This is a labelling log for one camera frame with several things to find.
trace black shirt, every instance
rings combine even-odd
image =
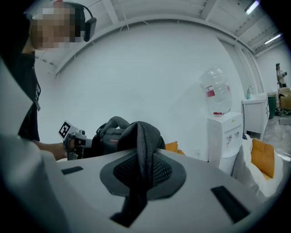
[[[18,85],[33,102],[18,134],[22,138],[39,141],[37,104],[40,86],[34,70],[35,55],[34,53],[30,55],[22,54],[22,50],[29,38],[30,21],[26,18],[26,15],[20,15],[18,23],[17,29],[14,28],[8,33],[6,49],[1,51],[1,55]]]

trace green bin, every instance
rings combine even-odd
[[[274,117],[276,105],[277,105],[276,95],[268,96],[268,102],[269,102],[269,111],[270,111],[269,119],[272,119]]]

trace ceiling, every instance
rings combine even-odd
[[[251,0],[70,0],[87,6],[97,19],[94,43],[100,36],[130,28],[137,22],[150,20],[186,20],[200,23],[229,34],[242,43],[254,55],[281,43],[280,37],[265,45],[279,34],[278,28],[267,13],[258,6],[249,15],[245,8]],[[46,7],[51,0],[42,0],[31,11]],[[90,42],[70,43],[65,48],[37,51],[36,57],[56,66],[56,72]]]

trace person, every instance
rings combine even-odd
[[[41,88],[34,70],[35,50],[57,48],[62,42],[77,42],[84,31],[84,9],[57,1],[52,3],[50,8],[43,9],[43,13],[35,18],[27,14],[18,14],[14,16],[14,20],[17,27],[10,28],[7,33],[7,49],[1,50],[1,55],[18,85],[33,101],[22,122],[19,136],[33,141],[40,150],[50,151],[56,160],[65,158],[67,153],[63,143],[40,142],[37,112],[40,110],[38,100]],[[70,142],[70,148],[74,149],[73,142]]]
[[[277,81],[278,81],[280,88],[287,87],[285,79],[284,79],[284,77],[287,75],[287,72],[284,73],[281,71],[280,63],[276,64],[276,72],[277,72]]]

